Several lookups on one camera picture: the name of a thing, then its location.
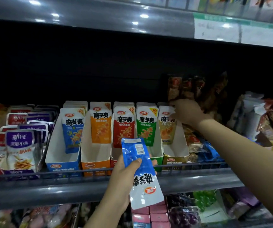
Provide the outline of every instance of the forearm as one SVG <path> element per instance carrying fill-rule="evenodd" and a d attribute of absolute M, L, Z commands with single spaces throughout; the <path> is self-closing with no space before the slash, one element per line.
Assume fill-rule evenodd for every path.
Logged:
<path fill-rule="evenodd" d="M 84 228 L 116 228 L 121 215 L 116 203 L 104 196 Z"/>
<path fill-rule="evenodd" d="M 273 152 L 204 117 L 195 128 L 273 214 Z"/>

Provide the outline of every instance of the pink box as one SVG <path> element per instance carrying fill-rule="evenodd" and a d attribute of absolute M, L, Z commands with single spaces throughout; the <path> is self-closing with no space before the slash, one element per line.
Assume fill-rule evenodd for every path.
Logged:
<path fill-rule="evenodd" d="M 170 228 L 169 222 L 152 222 L 151 228 Z"/>
<path fill-rule="evenodd" d="M 160 203 L 157 203 L 157 204 L 154 204 L 155 206 L 161 206 L 161 205 L 165 205 L 165 200 L 160 202 Z"/>
<path fill-rule="evenodd" d="M 168 214 L 150 214 L 151 222 L 169 222 Z"/>
<path fill-rule="evenodd" d="M 140 223 L 150 224 L 150 215 L 132 214 L 132 222 L 140 222 Z"/>
<path fill-rule="evenodd" d="M 166 205 L 152 205 L 149 207 L 150 214 L 165 214 L 167 213 Z"/>
<path fill-rule="evenodd" d="M 133 214 L 149 214 L 149 206 L 140 209 L 131 209 Z"/>

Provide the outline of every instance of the person's left hand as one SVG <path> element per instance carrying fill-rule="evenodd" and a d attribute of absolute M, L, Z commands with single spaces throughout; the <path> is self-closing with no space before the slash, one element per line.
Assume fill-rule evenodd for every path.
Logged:
<path fill-rule="evenodd" d="M 121 214 L 125 212 L 129 205 L 129 193 L 133 186 L 134 174 L 141 163 L 142 159 L 138 158 L 125 168 L 123 155 L 121 154 L 112 170 L 109 184 L 102 201 L 112 201 L 112 204 L 120 210 Z M 153 160 L 152 165 L 157 165 L 157 160 Z"/>

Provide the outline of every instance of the person's right hand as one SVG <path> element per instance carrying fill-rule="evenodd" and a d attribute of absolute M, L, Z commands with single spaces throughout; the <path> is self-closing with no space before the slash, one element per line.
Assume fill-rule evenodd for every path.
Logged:
<path fill-rule="evenodd" d="M 202 112 L 198 103 L 194 100 L 179 99 L 169 103 L 175 107 L 175 114 L 172 114 L 169 119 L 177 119 L 184 124 L 191 125 L 196 128 L 197 124 L 206 118 L 210 118 Z"/>

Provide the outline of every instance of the price tag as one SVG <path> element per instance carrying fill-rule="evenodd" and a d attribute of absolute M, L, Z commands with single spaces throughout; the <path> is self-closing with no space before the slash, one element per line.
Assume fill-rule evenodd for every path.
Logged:
<path fill-rule="evenodd" d="M 273 29 L 242 25 L 241 43 L 273 47 Z"/>
<path fill-rule="evenodd" d="M 239 42 L 237 23 L 216 22 L 195 18 L 195 38 L 222 42 Z"/>

